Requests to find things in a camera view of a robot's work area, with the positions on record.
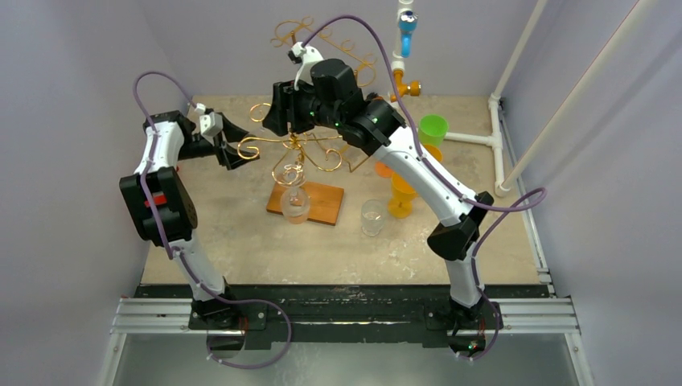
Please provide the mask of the clear stemmed glass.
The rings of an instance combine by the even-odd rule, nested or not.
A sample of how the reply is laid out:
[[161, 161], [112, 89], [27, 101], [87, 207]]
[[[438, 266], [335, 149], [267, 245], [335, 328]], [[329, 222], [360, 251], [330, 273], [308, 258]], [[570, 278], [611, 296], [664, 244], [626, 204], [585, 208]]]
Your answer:
[[279, 177], [284, 191], [280, 198], [282, 215], [292, 224], [302, 224], [310, 214], [310, 197], [303, 189], [306, 182], [303, 166], [288, 164]]

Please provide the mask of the gold swirl wine glass rack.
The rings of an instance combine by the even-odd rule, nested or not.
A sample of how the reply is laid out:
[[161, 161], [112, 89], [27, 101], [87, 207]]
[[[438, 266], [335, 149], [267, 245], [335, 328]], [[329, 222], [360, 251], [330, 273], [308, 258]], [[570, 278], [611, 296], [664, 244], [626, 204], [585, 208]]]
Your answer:
[[[243, 160], [252, 161], [260, 156], [258, 146], [254, 142], [277, 143], [286, 151], [273, 165], [271, 175], [275, 182], [266, 211], [281, 214], [292, 224], [313, 221], [320, 224], [336, 225], [344, 189], [321, 183], [309, 182], [306, 178], [306, 166], [312, 166], [321, 172], [333, 172], [344, 163], [343, 152], [333, 147], [325, 147], [321, 143], [340, 139], [317, 137], [315, 134], [293, 134], [288, 132], [280, 139], [261, 138], [250, 134], [237, 144], [237, 154]], [[316, 144], [325, 154], [325, 160], [337, 160], [334, 166], [321, 166], [306, 151], [306, 146]]]

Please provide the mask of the yellow goblet front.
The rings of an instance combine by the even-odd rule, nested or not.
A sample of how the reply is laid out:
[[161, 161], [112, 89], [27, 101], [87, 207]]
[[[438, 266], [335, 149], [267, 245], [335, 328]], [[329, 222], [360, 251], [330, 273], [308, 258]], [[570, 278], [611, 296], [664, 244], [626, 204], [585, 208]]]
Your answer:
[[392, 174], [391, 192], [388, 213], [397, 219], [408, 217], [413, 212], [413, 200], [417, 192], [398, 173]]

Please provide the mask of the red plastic goblet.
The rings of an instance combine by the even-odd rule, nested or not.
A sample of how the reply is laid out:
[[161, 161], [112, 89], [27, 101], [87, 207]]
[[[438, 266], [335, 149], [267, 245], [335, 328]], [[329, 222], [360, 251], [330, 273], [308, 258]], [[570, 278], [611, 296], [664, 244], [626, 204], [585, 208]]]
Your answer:
[[[147, 197], [142, 196], [142, 198], [144, 199], [145, 207], [150, 207], [150, 201], [147, 199]], [[167, 198], [164, 194], [152, 195], [152, 199], [156, 206], [162, 206], [167, 204]]]

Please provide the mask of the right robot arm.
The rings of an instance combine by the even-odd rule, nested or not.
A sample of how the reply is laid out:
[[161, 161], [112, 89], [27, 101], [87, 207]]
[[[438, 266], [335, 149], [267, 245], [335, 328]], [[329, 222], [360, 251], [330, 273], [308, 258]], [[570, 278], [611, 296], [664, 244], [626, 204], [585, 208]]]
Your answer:
[[348, 145], [402, 177], [438, 218], [427, 244], [446, 263], [453, 320], [470, 327], [482, 318], [484, 287], [473, 260], [492, 196], [460, 185], [396, 109], [382, 99], [364, 97], [349, 66], [338, 59], [321, 60], [312, 65], [309, 80], [274, 83], [262, 125], [279, 137], [317, 126], [333, 129]]

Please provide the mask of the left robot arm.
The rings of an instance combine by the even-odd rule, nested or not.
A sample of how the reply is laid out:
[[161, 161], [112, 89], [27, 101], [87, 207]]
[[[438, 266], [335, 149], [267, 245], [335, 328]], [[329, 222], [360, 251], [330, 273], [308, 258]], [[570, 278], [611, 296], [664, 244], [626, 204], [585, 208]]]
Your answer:
[[199, 243], [198, 215], [177, 171], [180, 160], [216, 156], [229, 170], [256, 160], [241, 157], [234, 144], [249, 132], [209, 109], [195, 124], [178, 110], [151, 116], [143, 125], [144, 155], [135, 172], [120, 179], [119, 188], [134, 227], [143, 240], [164, 248], [192, 290], [192, 312], [221, 329], [237, 324], [242, 313], [224, 277]]

